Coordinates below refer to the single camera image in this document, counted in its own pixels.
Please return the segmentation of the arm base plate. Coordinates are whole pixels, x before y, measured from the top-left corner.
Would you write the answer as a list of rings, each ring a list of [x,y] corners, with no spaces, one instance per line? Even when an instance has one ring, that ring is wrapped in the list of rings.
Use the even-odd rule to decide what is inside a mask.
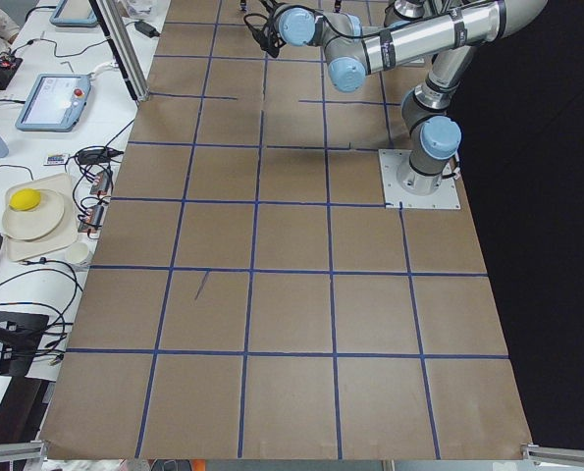
[[[459,210],[461,208],[453,177],[444,178],[451,169],[446,164],[436,176],[423,176],[410,166],[411,151],[380,149],[379,161],[387,208],[422,210]]]

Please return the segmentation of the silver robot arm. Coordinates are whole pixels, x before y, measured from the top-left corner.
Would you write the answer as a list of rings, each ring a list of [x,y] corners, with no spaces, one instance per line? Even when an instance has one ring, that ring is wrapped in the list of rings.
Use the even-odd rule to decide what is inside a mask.
[[[430,60],[425,79],[401,101],[412,150],[397,169],[405,191],[427,196],[439,188],[460,145],[460,128],[447,110],[477,49],[528,26],[545,6],[543,1],[466,1],[432,15],[422,1],[393,1],[381,26],[365,26],[351,14],[281,3],[273,6],[269,24],[286,44],[320,48],[340,92],[359,89],[371,75]]]

